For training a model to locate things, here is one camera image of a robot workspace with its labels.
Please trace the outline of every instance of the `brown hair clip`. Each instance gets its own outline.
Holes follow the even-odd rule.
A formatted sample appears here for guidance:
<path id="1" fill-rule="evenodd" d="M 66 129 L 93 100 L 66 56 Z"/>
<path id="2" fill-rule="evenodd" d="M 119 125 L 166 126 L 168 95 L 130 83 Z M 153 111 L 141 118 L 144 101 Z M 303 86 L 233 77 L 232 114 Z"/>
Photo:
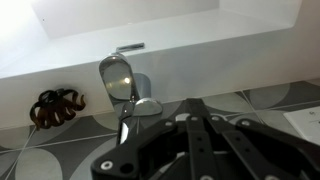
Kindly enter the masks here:
<path id="1" fill-rule="evenodd" d="M 64 96 L 72 93 L 72 102 Z M 77 104 L 78 92 L 72 89 L 48 90 L 40 94 L 30 110 L 30 118 L 35 123 L 37 130 L 49 129 L 51 126 L 60 126 L 64 121 L 73 119 L 75 111 L 81 111 L 86 106 L 84 95 L 81 96 L 80 105 Z"/>

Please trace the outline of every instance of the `chrome faucet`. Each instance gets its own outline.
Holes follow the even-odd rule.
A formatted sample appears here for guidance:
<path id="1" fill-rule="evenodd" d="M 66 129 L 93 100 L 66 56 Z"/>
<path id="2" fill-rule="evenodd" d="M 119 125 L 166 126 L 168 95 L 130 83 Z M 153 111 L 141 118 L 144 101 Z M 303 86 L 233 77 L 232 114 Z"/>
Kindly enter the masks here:
<path id="1" fill-rule="evenodd" d="M 162 106 L 151 98 L 150 79 L 144 74 L 133 74 L 124 55 L 110 54 L 100 62 L 99 71 L 119 119 L 117 144 L 121 144 L 128 136 L 126 122 L 134 117 L 160 114 Z"/>

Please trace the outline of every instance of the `black plastic object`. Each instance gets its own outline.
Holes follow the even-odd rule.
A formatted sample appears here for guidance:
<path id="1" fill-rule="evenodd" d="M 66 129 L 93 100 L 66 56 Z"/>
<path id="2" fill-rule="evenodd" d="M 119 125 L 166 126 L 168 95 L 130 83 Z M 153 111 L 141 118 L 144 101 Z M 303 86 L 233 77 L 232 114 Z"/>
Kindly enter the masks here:
<path id="1" fill-rule="evenodd" d="M 72 101 L 64 98 L 68 94 L 72 94 Z M 30 110 L 30 118 L 37 130 L 61 126 L 65 121 L 73 119 L 76 116 L 75 111 L 81 111 L 86 106 L 84 95 L 81 96 L 80 105 L 77 104 L 77 98 L 78 92 L 72 89 L 48 90 L 41 93 L 38 102 Z"/>
<path id="2" fill-rule="evenodd" d="M 147 180 L 170 162 L 160 180 L 320 179 L 319 146 L 250 119 L 232 125 L 201 99 L 185 103 L 184 121 L 161 120 L 95 160 L 93 179 Z"/>

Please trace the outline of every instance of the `white bathtub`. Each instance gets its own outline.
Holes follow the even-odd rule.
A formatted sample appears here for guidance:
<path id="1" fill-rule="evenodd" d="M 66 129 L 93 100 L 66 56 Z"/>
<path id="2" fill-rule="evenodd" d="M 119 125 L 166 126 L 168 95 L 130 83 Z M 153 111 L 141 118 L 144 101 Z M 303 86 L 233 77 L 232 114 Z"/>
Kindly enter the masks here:
<path id="1" fill-rule="evenodd" d="M 318 14 L 298 16 L 301 2 L 34 0 L 47 40 L 1 67 L 0 128 L 31 124 L 28 112 L 37 96 L 60 87 L 85 94 L 88 106 L 80 116 L 113 111 L 98 64 L 116 47 L 133 43 L 144 42 L 146 48 L 125 55 L 134 72 L 150 77 L 153 97 L 162 102 L 318 76 L 315 58 L 303 64 L 311 68 L 304 75 L 297 73 L 297 62 L 319 53 L 307 48 L 297 54 L 303 48 L 291 48 L 297 42 L 320 45 L 316 38 L 302 38 L 319 28 L 305 29 L 318 27 L 309 18 Z"/>

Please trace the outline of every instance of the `tiled floor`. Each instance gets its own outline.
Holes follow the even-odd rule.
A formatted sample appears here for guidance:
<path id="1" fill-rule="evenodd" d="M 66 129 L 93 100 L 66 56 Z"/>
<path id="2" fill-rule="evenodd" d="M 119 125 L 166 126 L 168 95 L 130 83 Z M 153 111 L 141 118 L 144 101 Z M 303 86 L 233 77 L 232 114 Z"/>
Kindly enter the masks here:
<path id="1" fill-rule="evenodd" d="M 320 80 L 258 88 L 202 98 L 210 113 L 234 124 L 250 118 L 298 136 L 283 113 L 320 106 Z M 134 118 L 129 136 L 159 119 L 184 113 L 183 101 L 163 105 L 153 119 Z M 74 119 L 58 128 L 21 127 L 0 131 L 0 180 L 88 180 L 92 161 L 112 149 L 118 120 L 114 113 Z"/>

